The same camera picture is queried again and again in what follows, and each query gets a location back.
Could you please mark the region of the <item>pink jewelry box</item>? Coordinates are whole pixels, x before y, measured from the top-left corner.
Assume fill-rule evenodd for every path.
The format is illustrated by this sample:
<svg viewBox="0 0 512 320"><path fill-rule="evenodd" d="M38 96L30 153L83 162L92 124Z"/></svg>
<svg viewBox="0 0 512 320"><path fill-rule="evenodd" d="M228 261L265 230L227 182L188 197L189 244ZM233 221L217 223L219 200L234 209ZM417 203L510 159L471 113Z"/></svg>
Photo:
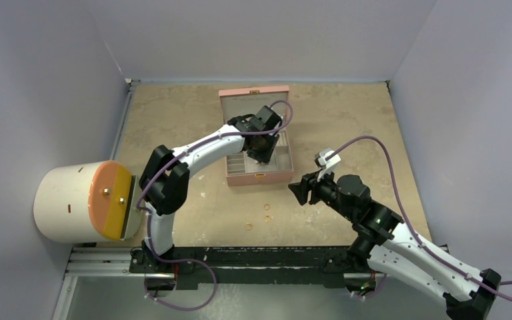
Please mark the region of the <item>pink jewelry box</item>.
<svg viewBox="0 0 512 320"><path fill-rule="evenodd" d="M288 183L293 160L287 134L292 112L287 85L219 91L223 122L245 137L240 152L225 158L229 186Z"/></svg>

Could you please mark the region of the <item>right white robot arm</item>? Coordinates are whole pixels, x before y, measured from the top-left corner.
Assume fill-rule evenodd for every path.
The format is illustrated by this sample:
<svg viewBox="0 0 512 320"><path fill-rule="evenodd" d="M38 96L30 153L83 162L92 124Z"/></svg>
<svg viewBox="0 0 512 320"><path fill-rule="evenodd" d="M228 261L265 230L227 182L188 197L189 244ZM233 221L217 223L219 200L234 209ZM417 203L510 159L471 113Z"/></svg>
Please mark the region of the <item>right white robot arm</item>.
<svg viewBox="0 0 512 320"><path fill-rule="evenodd" d="M357 175L332 173L318 178L308 173L289 190L300 205L323 202L350 221L357 238L347 250L349 266L390 275L433 297L450 319L486 319L501 276L479 270L452 257L429 240L410 231L404 218L371 198Z"/></svg>

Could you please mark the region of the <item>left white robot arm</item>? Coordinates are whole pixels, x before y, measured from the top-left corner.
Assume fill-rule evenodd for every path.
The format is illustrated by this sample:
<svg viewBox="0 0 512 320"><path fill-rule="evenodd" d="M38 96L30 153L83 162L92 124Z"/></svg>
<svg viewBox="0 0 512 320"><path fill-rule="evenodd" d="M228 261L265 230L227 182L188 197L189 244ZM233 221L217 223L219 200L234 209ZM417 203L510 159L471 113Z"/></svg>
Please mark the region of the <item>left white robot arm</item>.
<svg viewBox="0 0 512 320"><path fill-rule="evenodd" d="M255 114L231 118L208 136L182 147L156 147L139 180L141 194L136 207L147 216L146 264L162 273L172 264L173 224L176 212L187 199L189 180L202 169L227 156L244 152L267 163L277 144L280 130L292 120L283 119L272 106Z"/></svg>

